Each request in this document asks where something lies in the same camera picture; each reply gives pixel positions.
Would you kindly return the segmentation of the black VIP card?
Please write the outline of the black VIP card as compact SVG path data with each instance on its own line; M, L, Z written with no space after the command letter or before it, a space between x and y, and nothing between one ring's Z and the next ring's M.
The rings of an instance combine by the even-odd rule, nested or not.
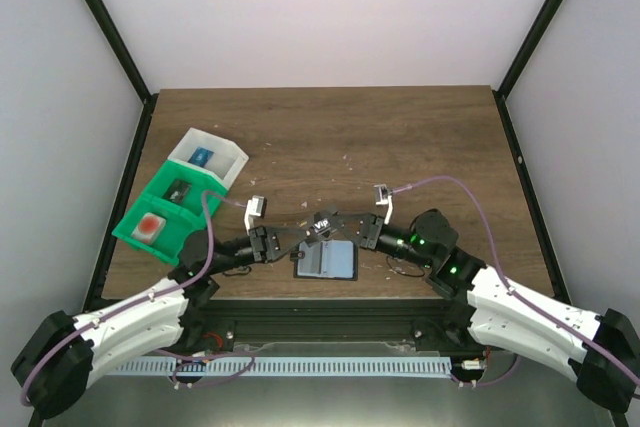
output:
M336 232L336 229L332 227L326 215L316 213L311 222L310 232L318 237L329 238Z

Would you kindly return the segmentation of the black leather card holder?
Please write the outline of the black leather card holder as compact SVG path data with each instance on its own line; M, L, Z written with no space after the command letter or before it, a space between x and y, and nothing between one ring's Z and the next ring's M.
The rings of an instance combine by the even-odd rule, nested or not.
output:
M346 240L327 240L309 247L302 242L290 254L295 278L355 281L358 278L356 246Z

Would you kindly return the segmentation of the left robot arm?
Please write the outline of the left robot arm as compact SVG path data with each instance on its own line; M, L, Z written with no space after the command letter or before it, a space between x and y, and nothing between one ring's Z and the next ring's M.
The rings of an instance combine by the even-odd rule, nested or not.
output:
M178 266L152 287L93 312L71 316L58 310L43 319L11 365L21 403L52 418L135 357L174 344L196 349L205 328L190 316L216 292L212 275L272 263L318 240L310 228L271 226L222 243L211 227L189 234Z

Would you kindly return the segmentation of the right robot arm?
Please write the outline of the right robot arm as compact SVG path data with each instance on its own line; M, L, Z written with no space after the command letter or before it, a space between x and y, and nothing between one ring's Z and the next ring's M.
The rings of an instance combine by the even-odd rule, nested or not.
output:
M508 350L570 380L589 400L625 413L639 396L639 335L630 319L568 305L509 279L497 267L458 247L458 233L437 209L401 228L375 214L324 213L310 233L343 235L357 247L428 270L427 283L444 299L464 305L444 325L447 343Z

